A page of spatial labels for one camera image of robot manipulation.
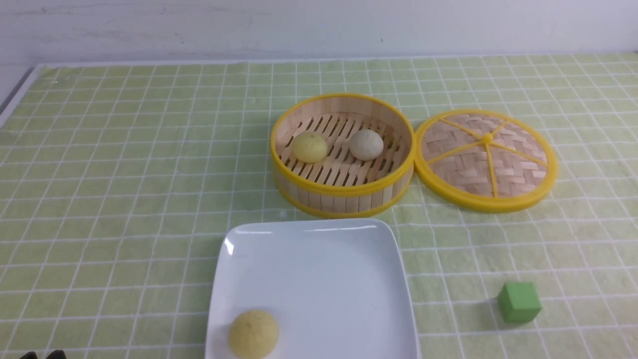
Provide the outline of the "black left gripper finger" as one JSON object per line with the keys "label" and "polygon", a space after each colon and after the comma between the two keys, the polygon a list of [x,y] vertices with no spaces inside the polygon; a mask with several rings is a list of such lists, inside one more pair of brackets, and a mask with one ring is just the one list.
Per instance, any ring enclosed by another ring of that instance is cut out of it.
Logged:
{"label": "black left gripper finger", "polygon": [[64,350],[54,350],[48,354],[46,359],[67,359]]}
{"label": "black left gripper finger", "polygon": [[20,359],[38,359],[36,352],[27,352]]}

